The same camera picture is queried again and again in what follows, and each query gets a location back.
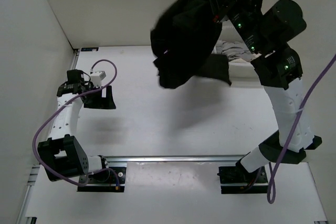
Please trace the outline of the black trousers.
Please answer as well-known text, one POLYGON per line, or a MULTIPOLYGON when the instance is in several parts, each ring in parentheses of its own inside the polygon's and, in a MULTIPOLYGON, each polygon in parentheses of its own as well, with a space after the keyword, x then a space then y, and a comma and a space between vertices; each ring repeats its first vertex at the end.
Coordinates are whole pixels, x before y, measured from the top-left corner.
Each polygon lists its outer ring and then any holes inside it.
POLYGON ((203 77, 231 85, 228 59, 212 53, 222 32, 214 21, 211 0, 176 0, 150 32, 159 84, 176 89, 191 77, 203 77))

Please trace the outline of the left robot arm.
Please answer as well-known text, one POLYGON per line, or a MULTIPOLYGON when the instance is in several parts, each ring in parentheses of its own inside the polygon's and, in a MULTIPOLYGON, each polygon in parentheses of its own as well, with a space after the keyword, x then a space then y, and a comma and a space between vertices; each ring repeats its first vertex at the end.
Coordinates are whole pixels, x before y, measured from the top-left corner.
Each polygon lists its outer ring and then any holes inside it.
POLYGON ((90 71, 85 80, 82 70, 67 71, 67 81, 57 90, 57 108, 60 112, 53 119, 47 139, 38 143, 37 153, 50 168, 46 171, 49 180, 59 180, 57 174, 66 178, 92 175, 98 182, 110 176, 106 159, 88 156, 76 139, 77 123, 81 108, 114 110, 112 86, 102 87, 104 71, 90 71))

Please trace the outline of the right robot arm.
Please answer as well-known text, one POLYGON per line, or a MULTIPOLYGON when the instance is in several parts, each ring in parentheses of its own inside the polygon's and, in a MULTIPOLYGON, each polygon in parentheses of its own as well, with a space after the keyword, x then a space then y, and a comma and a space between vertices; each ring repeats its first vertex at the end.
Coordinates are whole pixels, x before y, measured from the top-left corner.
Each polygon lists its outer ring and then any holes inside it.
POLYGON ((307 150, 322 143, 304 113, 302 66, 288 42, 306 29, 301 7, 292 0, 277 1, 266 13, 263 0, 227 0, 221 16, 228 18, 255 55, 251 61, 268 94, 278 130, 237 163, 236 177, 247 182, 269 162, 299 164, 307 150))

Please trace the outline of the grey garment in basket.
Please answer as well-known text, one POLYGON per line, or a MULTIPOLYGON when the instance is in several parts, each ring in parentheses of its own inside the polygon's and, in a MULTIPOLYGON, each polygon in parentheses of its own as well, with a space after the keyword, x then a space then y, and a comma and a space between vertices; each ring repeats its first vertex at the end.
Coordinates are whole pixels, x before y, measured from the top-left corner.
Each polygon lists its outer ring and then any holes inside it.
POLYGON ((215 54, 225 55, 229 61, 233 60, 244 60, 246 62, 251 62, 256 59, 257 56, 250 52, 247 46, 243 42, 226 42, 219 40, 213 52, 215 54))

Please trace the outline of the small dark label sticker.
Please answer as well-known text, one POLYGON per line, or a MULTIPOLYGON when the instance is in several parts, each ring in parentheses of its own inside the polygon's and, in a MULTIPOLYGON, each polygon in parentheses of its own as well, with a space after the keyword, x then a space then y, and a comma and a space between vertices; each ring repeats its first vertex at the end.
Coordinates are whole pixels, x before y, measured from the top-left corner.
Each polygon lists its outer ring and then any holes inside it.
POLYGON ((81 52, 93 52, 93 51, 98 51, 98 47, 83 47, 81 48, 81 52))

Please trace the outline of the white plastic laundry basket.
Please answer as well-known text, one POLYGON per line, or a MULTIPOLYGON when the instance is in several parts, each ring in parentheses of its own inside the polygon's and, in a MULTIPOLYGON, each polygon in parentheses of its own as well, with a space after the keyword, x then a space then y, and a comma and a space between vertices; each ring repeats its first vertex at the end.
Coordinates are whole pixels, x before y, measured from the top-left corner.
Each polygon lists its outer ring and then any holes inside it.
MULTIPOLYGON (((230 22, 224 22, 222 32, 214 47, 212 54, 222 54, 223 43, 232 43, 234 46, 242 46, 243 41, 230 22)), ((226 84, 232 83, 233 87, 261 87, 259 78, 253 66, 240 58, 228 58, 228 75, 220 74, 218 77, 212 77, 214 80, 222 81, 226 84)))

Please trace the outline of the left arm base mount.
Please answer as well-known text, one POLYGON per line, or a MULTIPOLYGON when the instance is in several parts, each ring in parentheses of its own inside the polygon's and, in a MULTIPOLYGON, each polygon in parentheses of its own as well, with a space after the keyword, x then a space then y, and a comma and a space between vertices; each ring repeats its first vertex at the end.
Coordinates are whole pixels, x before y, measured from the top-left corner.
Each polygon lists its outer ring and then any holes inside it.
POLYGON ((127 177, 127 164, 108 162, 106 166, 112 168, 117 174, 118 185, 115 174, 111 171, 104 171, 90 175, 88 184, 84 187, 77 187, 77 191, 86 193, 123 193, 127 177))

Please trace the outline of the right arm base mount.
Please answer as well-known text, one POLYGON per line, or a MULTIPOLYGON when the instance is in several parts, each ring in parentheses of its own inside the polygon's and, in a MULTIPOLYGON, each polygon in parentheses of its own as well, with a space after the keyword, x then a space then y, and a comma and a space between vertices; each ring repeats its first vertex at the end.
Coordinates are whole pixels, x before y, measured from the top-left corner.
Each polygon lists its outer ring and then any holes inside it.
POLYGON ((220 166, 217 175, 222 195, 267 193, 268 178, 264 167, 246 175, 236 166, 220 166))

